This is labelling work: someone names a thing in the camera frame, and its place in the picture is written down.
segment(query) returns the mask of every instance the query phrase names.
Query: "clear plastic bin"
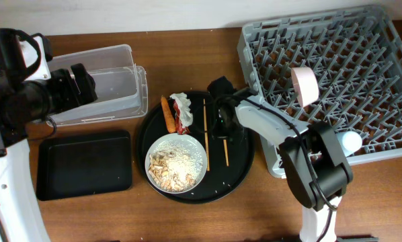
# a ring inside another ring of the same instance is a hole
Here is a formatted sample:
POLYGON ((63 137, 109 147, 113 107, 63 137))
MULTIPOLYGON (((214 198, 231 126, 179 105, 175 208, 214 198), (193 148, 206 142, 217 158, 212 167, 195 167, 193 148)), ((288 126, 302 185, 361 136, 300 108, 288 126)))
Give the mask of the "clear plastic bin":
POLYGON ((58 126, 137 118, 147 113, 145 70, 136 66, 127 44, 57 56, 48 63, 51 71, 82 63, 95 80, 98 99, 51 118, 58 126))

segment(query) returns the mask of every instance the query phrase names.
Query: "bowl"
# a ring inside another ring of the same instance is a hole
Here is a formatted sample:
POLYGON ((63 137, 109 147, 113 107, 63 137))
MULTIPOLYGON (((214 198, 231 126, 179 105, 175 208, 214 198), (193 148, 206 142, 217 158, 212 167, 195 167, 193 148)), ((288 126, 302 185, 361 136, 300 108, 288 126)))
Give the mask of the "bowl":
POLYGON ((202 178, 204 178, 204 176, 206 175, 206 171, 207 171, 207 154, 206 154, 206 150, 204 149, 204 147, 201 145, 201 143, 196 140, 194 137, 187 135, 187 134, 166 134, 164 136, 162 136, 161 138, 158 138, 149 148, 149 150, 147 151, 147 155, 145 158, 145 171, 146 171, 146 175, 150 181, 150 183, 157 188, 158 190, 161 190, 162 192, 167 192, 169 194, 181 194, 184 192, 188 192, 192 189, 194 189, 201 181, 202 178), (167 191, 163 188, 161 188, 160 185, 156 184, 155 180, 153 180, 153 177, 150 175, 149 173, 149 165, 150 165, 150 158, 149 155, 153 153, 155 153, 155 150, 157 149, 157 147, 163 143, 163 142, 169 142, 169 141, 173 141, 177 144, 181 144, 183 146, 183 148, 189 150, 190 154, 194 154, 194 153, 200 153, 201 156, 201 173, 198 176, 198 179, 195 182, 195 185, 192 186, 191 188, 188 188, 186 190, 180 191, 180 192, 170 192, 167 191))

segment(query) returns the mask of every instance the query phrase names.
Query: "wall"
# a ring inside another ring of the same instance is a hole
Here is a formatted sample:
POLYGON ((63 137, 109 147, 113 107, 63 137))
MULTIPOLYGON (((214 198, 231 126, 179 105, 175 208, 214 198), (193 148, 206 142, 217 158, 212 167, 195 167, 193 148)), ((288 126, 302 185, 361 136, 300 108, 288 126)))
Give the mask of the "wall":
POLYGON ((46 35, 225 28, 374 3, 402 19, 402 0, 0 0, 0 27, 46 35))

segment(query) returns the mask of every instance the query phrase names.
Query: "wooden chopstick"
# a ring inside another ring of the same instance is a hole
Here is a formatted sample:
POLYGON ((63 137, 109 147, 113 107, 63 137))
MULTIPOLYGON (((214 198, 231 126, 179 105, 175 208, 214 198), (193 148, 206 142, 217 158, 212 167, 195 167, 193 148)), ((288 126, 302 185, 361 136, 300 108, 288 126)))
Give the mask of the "wooden chopstick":
POLYGON ((227 140, 223 140, 223 149, 225 150, 225 160, 227 160, 227 166, 229 166, 227 140))
POLYGON ((206 111, 205 99, 204 99, 204 136, 206 138, 207 171, 210 171, 210 159, 208 158, 207 111, 206 111))

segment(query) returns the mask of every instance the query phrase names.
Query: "wooden tabletop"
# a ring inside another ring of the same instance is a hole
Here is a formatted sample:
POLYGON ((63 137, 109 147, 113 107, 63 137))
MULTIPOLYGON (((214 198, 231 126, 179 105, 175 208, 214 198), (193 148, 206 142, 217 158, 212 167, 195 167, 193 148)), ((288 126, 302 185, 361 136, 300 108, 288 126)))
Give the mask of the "wooden tabletop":
MULTIPOLYGON (((402 22, 395 22, 402 38, 402 22)), ((240 28, 51 36, 54 55, 129 44, 145 68, 149 109, 161 95, 206 90, 225 75, 245 87, 237 55, 240 28)), ((56 136, 126 129, 131 135, 143 118, 62 127, 56 136)), ((31 137, 51 131, 29 125, 31 137)), ((256 136, 253 166, 231 194, 203 205, 180 204, 157 193, 132 164, 129 190, 79 198, 39 201, 52 241, 255 241, 298 235, 301 205, 285 179, 272 177, 256 136)), ((32 180, 36 183, 38 145, 30 142, 32 180)), ((354 180, 339 206, 336 233, 372 235, 402 241, 402 158, 352 167, 354 180)))

